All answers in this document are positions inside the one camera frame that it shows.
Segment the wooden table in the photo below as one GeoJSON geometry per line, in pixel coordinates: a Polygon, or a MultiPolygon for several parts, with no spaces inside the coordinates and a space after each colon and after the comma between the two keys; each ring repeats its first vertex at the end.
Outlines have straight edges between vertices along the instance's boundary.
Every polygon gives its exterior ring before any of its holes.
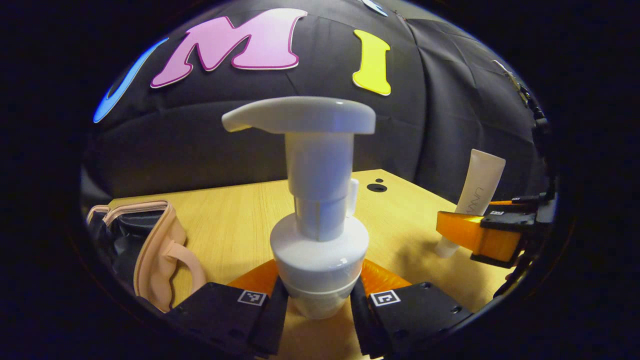
{"type": "MultiPolygon", "coordinates": [[[[411,283],[430,281],[473,312],[478,311],[511,271],[469,259],[460,248],[441,259],[433,248],[440,235],[436,214],[455,204],[384,170],[354,172],[360,181],[355,216],[369,231],[366,258],[411,283]],[[373,192],[368,184],[382,179],[388,190],[373,192]]],[[[269,234],[292,213],[287,181],[247,184],[115,199],[112,208],[133,202],[168,200],[187,233],[185,246],[205,268],[207,280],[227,284],[273,258],[269,234]]],[[[173,305],[191,289],[191,276],[179,265],[172,280],[173,305]]],[[[333,318],[307,320],[289,302],[285,329],[275,359],[368,359],[360,353],[350,304],[333,318]]]]}

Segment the soap dispenser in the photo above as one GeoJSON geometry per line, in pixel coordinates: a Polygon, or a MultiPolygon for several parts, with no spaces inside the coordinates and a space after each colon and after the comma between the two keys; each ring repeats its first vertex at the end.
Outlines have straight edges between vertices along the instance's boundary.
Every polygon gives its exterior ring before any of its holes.
{"type": "Polygon", "coordinates": [[[351,293],[369,246],[353,216],[358,181],[351,178],[353,135],[373,134],[367,105],[329,97],[292,96],[252,102],[222,116],[227,131],[250,127],[285,135],[294,213],[271,231],[278,273],[307,318],[335,315],[351,293]]]}

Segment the beige bag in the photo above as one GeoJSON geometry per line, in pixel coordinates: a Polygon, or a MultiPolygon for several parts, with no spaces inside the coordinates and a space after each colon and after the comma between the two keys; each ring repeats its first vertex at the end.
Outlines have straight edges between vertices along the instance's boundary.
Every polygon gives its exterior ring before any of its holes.
{"type": "Polygon", "coordinates": [[[191,293],[206,283],[198,258],[184,247],[186,233],[168,201],[115,209],[98,205],[86,221],[98,251],[109,259],[118,278],[161,311],[170,310],[170,278],[177,260],[191,272],[191,293]]]}

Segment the letter m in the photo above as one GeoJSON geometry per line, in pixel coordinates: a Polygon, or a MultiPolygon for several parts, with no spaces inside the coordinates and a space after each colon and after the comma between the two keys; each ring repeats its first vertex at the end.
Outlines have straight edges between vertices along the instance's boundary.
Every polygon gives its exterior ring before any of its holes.
{"type": "Polygon", "coordinates": [[[188,62],[194,47],[206,71],[215,70],[229,53],[249,38],[244,50],[231,64],[239,69],[278,70],[298,64],[291,51],[293,29],[299,18],[307,15],[298,9],[271,9],[235,28],[228,17],[218,17],[187,30],[187,36],[176,48],[164,69],[151,81],[160,88],[184,79],[193,65],[188,62]]]}

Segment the beige strap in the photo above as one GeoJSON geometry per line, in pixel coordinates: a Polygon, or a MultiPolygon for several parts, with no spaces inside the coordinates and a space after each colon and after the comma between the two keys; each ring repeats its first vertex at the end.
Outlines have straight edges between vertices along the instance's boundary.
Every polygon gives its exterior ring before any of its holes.
{"type": "Polygon", "coordinates": [[[205,280],[204,269],[200,264],[200,261],[192,253],[191,250],[185,248],[184,246],[176,243],[175,241],[171,241],[169,245],[164,250],[164,255],[169,256],[171,258],[175,258],[185,263],[191,272],[191,293],[198,291],[204,284],[207,283],[205,280]]]}

